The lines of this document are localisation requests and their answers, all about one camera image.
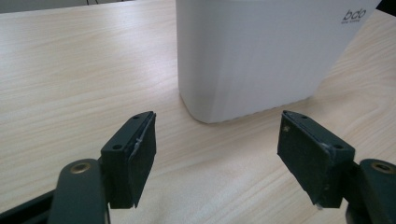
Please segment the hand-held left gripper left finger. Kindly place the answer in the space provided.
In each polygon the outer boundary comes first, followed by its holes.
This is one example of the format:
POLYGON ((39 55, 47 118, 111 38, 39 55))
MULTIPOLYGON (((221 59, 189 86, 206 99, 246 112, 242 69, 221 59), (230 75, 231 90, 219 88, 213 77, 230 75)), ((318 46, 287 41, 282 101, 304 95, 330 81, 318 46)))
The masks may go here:
POLYGON ((101 149, 106 200, 112 209, 137 207, 156 154, 156 114, 128 119, 101 149))

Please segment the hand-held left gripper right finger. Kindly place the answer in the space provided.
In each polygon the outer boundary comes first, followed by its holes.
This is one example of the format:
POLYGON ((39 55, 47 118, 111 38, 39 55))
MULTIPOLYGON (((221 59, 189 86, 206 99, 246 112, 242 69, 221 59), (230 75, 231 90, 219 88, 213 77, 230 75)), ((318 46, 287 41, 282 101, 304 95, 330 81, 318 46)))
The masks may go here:
POLYGON ((283 111, 277 155, 313 204, 338 208, 342 173, 352 164, 355 149, 306 115, 283 111))

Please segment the white plastic container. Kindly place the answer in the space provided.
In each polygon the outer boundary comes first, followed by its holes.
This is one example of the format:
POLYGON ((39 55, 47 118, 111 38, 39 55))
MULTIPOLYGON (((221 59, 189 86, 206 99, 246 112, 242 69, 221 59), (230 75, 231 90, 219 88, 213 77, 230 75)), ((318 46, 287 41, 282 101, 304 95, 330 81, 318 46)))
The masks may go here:
POLYGON ((189 113, 222 122, 310 97, 381 0, 176 0, 189 113))

